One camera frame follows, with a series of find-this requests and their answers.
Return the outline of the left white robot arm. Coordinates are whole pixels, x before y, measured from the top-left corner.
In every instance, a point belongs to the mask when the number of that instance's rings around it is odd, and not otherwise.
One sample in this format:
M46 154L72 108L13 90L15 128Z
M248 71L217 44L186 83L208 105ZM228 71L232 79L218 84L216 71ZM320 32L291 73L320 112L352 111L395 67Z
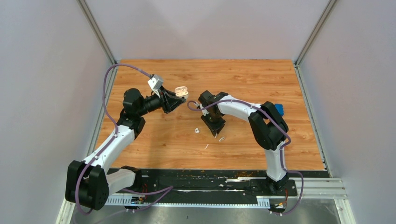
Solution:
M110 136L82 161L72 161L67 170L66 201L100 210L109 196L127 189L132 193L143 187L141 170L123 166L109 174L110 166L120 153L142 132L144 115L157 109L170 113L186 102L188 89L177 87L171 92L160 87L158 93L142 96L136 88L124 93L123 109Z

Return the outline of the white gold earbud case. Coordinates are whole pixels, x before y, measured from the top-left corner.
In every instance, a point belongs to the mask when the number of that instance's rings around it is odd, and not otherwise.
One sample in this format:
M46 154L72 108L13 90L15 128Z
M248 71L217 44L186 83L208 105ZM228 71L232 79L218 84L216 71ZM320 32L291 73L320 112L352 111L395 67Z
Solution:
M186 86L176 87L174 93L179 98L187 99L189 96L188 88Z

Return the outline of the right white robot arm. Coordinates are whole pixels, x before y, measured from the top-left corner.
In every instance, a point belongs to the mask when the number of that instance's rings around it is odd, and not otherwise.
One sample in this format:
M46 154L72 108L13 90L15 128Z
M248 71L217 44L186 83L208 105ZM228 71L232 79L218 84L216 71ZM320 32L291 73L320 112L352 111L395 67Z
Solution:
M253 104L225 93L213 95L209 91L201 93L194 103L195 111L201 111L201 119L213 136L225 127L223 116L231 115L250 124L257 144L265 151L267 161L267 190L278 195L285 189L288 179L283 148L290 143L289 128L275 104Z

